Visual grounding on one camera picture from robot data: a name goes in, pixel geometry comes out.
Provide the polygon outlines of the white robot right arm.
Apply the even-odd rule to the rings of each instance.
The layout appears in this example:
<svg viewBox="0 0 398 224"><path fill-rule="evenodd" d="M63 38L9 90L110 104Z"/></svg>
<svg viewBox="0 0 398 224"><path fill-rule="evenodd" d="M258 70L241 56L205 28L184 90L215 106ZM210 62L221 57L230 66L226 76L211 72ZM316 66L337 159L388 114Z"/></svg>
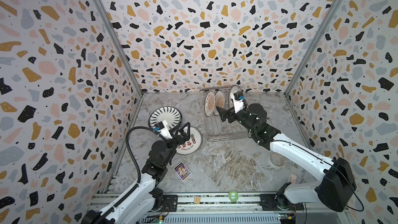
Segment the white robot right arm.
<svg viewBox="0 0 398 224"><path fill-rule="evenodd" d="M260 104L240 110L216 109L223 122L238 122L259 146L291 160L316 179L312 183L285 183L274 199L274 205L279 209L288 209L290 204L298 203L322 203L335 212L342 212L347 207L357 188L347 160L331 159L293 141L267 123L267 112Z"/></svg>

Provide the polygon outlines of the white plate black stripes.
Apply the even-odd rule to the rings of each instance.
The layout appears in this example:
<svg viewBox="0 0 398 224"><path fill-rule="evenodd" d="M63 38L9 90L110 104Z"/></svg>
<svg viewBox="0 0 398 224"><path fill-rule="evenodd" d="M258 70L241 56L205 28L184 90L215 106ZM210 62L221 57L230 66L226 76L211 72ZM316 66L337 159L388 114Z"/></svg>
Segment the white plate black stripes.
<svg viewBox="0 0 398 224"><path fill-rule="evenodd" d="M151 128L155 128L155 124L165 120L168 124L168 129L179 126L182 122L181 112L171 106L164 106L155 110L149 117L148 124Z"/></svg>

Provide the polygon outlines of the white plate red characters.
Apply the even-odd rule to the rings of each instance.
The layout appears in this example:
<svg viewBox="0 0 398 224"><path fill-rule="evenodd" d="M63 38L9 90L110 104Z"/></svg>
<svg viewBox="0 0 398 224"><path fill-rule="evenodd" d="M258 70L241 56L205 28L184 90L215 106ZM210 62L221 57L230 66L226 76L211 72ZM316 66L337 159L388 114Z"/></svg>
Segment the white plate red characters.
<svg viewBox="0 0 398 224"><path fill-rule="evenodd" d="M189 155L196 152L203 141L201 132L196 127L190 127L190 139L183 145L177 147L176 153L179 155Z"/></svg>

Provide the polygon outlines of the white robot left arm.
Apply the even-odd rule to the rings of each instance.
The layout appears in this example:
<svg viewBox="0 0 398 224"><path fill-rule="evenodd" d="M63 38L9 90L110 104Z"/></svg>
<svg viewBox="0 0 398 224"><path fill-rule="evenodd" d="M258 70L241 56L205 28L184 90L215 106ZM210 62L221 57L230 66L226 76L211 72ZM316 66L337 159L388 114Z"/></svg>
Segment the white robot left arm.
<svg viewBox="0 0 398 224"><path fill-rule="evenodd" d="M168 172L167 166L177 153L178 146L191 138L190 123L178 125L171 130L166 121L158 122L155 128L132 127L125 136L126 149L137 170L137 180L116 200L100 211L90 210L82 219L83 224L134 224L145 214L163 205L163 190L158 184ZM152 144L144 167L140 169L129 144L130 135L135 130L147 130L160 139Z"/></svg>

